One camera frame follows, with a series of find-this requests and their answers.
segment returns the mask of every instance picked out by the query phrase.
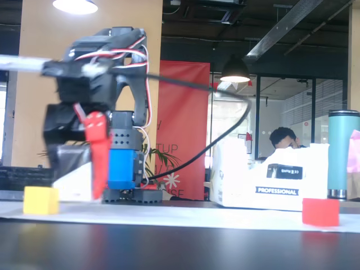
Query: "desk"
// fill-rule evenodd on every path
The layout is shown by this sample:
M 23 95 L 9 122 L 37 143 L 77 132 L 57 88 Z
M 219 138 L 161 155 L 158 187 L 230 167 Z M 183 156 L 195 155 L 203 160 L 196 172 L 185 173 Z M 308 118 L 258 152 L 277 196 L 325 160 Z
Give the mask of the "desk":
M 216 207 L 209 202 L 166 204 Z M 358 270 L 359 252 L 360 234 L 355 233 L 0 219 L 1 270 Z

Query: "red banner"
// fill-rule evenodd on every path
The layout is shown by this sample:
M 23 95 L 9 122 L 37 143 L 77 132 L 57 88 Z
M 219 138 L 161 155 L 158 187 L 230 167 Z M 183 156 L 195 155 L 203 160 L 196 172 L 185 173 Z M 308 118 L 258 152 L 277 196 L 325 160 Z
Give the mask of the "red banner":
M 210 64 L 161 61 L 160 75 L 187 82 L 209 85 Z M 206 146 L 208 92 L 160 82 L 157 109 L 156 148 L 185 163 Z M 156 158 L 155 174 L 167 168 Z M 203 200 L 205 154 L 182 170 L 158 179 L 174 196 Z

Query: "yellow cube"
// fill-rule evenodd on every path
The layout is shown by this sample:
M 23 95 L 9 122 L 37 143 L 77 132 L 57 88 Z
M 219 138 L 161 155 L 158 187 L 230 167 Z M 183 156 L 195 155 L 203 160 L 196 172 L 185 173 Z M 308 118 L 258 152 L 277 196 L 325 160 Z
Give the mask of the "yellow cube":
M 59 213 L 59 190 L 51 187 L 25 187 L 24 214 L 55 215 Z

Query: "white cardboard box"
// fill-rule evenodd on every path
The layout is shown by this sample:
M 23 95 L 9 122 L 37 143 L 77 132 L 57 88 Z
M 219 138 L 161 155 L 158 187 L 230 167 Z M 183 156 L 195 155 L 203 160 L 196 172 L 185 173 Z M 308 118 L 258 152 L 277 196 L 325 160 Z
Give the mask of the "white cardboard box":
M 248 170 L 241 140 L 227 139 L 214 149 L 210 200 L 226 207 L 302 211 L 303 198 L 327 197 L 329 145 L 278 149 Z M 267 178 L 269 164 L 303 167 L 303 179 Z

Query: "black label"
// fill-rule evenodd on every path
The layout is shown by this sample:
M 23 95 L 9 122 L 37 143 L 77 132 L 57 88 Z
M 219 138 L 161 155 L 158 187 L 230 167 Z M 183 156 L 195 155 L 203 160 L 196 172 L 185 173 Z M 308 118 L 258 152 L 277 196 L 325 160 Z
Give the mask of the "black label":
M 256 192 L 263 194 L 299 196 L 299 190 L 293 188 L 256 187 Z

